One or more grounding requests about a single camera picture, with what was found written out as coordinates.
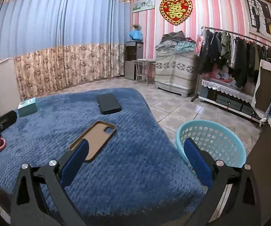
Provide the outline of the small metal table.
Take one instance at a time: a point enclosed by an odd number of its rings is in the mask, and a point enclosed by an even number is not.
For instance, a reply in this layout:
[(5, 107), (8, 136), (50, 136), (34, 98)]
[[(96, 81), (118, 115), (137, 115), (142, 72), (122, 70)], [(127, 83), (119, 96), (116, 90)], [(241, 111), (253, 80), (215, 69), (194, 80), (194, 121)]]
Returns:
[(135, 84), (140, 81), (146, 82), (149, 85), (149, 70), (150, 66), (156, 63), (155, 59), (137, 59), (132, 60), (135, 66)]

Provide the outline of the framed landscape picture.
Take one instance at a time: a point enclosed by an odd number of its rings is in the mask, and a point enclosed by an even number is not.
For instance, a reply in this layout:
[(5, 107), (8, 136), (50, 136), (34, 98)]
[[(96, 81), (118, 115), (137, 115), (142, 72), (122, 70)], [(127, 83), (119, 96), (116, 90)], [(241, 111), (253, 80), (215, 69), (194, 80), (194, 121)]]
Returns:
[(132, 13), (151, 10), (155, 8), (155, 0), (140, 0), (132, 4)]

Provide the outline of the teal tissue box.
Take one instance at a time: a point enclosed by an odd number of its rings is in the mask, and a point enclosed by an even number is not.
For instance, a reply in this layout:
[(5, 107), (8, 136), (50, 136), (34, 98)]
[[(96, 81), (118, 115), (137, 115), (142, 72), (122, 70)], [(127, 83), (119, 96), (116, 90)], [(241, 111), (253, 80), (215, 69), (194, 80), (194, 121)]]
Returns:
[(18, 110), (19, 117), (24, 117), (24, 116), (37, 112), (38, 106), (36, 102), (36, 97), (27, 99), (19, 103), (17, 110)]

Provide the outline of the low tv bench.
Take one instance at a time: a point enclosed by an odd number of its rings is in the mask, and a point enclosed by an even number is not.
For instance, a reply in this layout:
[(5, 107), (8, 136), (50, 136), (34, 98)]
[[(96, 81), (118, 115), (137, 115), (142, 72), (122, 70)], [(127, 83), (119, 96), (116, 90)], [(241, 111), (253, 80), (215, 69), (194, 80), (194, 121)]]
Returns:
[(252, 96), (218, 81), (202, 79), (198, 99), (241, 115), (254, 122), (259, 122), (261, 119), (251, 106)]

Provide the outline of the water dispenser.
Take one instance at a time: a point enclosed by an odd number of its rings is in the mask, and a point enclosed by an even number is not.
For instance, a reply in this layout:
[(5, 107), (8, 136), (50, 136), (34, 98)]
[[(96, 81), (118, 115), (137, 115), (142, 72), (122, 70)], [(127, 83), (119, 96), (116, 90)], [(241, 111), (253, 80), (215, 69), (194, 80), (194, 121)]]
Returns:
[(128, 41), (125, 43), (125, 71), (124, 76), (128, 80), (136, 79), (135, 60), (143, 57), (143, 42)]

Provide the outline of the framed wedding photo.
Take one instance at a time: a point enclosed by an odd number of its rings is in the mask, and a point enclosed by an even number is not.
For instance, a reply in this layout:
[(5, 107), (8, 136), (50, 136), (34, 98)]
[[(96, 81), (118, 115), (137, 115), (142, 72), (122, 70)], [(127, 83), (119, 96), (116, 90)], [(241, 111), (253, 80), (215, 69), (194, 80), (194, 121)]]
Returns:
[(244, 0), (249, 32), (271, 42), (271, 8), (264, 0)]

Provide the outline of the brown phone case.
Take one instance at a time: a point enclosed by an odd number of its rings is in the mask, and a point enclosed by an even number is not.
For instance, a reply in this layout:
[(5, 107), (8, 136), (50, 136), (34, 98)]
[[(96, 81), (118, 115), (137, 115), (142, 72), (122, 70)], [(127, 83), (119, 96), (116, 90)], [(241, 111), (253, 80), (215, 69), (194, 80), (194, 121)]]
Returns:
[(78, 143), (85, 139), (89, 143), (89, 153), (84, 162), (92, 162), (104, 148), (106, 143), (112, 138), (117, 130), (117, 126), (108, 122), (98, 120), (86, 129), (70, 146), (69, 150), (74, 150)]

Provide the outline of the pink cup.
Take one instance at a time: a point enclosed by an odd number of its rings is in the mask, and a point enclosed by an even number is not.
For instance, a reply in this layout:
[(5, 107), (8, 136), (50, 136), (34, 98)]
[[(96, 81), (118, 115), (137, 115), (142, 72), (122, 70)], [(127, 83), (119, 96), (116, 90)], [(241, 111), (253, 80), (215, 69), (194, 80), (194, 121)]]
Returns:
[(4, 138), (0, 137), (0, 152), (6, 148), (6, 141)]

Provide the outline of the clothes rack with garments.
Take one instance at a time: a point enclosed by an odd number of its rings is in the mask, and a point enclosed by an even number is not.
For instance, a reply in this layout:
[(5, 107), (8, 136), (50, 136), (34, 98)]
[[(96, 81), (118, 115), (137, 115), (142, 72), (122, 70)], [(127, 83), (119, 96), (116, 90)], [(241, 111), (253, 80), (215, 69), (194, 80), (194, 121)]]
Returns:
[(205, 87), (250, 103), (261, 61), (271, 63), (271, 46), (232, 31), (202, 27), (194, 58), (198, 85), (206, 80)]

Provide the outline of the black notebook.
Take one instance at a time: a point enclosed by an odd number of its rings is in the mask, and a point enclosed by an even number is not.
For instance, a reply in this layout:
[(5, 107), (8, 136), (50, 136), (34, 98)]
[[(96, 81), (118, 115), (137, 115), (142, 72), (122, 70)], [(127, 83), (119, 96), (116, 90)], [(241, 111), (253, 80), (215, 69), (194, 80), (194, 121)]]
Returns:
[(98, 105), (102, 114), (117, 113), (122, 110), (117, 98), (111, 94), (101, 94), (97, 96)]

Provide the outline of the blue cloth on dispenser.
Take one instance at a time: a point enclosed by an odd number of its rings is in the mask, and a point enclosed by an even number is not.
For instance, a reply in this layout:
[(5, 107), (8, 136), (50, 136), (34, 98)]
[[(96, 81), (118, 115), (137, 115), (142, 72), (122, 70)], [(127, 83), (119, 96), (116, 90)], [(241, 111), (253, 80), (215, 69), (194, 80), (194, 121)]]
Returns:
[(132, 41), (142, 41), (143, 40), (143, 35), (141, 31), (139, 30), (132, 30), (129, 33), (129, 36), (131, 37)]

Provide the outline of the blue fluffy rug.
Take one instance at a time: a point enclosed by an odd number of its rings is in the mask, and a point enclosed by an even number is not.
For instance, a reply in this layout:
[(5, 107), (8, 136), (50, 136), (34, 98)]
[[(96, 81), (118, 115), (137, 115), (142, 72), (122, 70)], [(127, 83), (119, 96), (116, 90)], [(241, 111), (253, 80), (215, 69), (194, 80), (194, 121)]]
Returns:
[[(122, 110), (102, 114), (97, 96), (113, 94)], [(198, 179), (159, 126), (144, 97), (133, 88), (59, 94), (37, 100), (39, 110), (3, 132), (0, 188), (11, 194), (23, 163), (59, 159), (94, 122), (117, 126), (116, 133), (82, 165), (66, 192), (84, 217), (131, 215), (164, 208), (193, 211), (204, 196)]]

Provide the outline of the light blue plastic basket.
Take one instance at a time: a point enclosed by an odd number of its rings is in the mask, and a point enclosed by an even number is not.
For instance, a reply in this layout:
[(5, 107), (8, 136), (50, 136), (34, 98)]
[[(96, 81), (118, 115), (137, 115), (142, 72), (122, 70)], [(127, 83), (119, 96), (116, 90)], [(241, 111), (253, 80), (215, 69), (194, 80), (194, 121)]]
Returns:
[(246, 163), (243, 143), (230, 129), (210, 120), (194, 119), (182, 124), (176, 133), (176, 146), (181, 158), (189, 165), (184, 152), (185, 140), (191, 138), (200, 150), (214, 160), (222, 160), (231, 167), (241, 168)]

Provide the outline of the blue floral curtain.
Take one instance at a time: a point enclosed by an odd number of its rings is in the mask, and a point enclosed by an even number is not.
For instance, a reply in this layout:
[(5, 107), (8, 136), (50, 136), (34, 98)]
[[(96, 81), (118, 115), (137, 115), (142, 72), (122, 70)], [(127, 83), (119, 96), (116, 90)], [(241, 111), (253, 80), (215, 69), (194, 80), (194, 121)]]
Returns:
[(131, 0), (0, 0), (0, 60), (22, 99), (124, 75)]

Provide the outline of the pile of clothes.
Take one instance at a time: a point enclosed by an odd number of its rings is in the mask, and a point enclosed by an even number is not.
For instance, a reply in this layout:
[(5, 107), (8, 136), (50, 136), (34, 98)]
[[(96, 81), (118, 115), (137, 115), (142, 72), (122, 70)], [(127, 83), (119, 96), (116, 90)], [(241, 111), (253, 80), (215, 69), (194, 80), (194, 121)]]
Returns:
[(161, 42), (155, 46), (156, 50), (172, 48), (177, 53), (193, 52), (196, 42), (190, 37), (185, 37), (183, 31), (163, 34)]

